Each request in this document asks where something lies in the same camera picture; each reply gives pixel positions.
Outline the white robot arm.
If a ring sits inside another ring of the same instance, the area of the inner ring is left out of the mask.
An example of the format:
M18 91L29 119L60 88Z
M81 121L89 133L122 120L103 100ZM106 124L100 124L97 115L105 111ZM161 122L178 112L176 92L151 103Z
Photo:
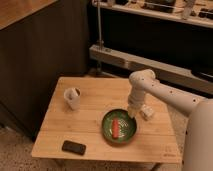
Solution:
M182 171L213 171L213 98L204 98L157 81L153 70L135 71L129 76L131 91L128 114L134 118L149 93L186 115Z

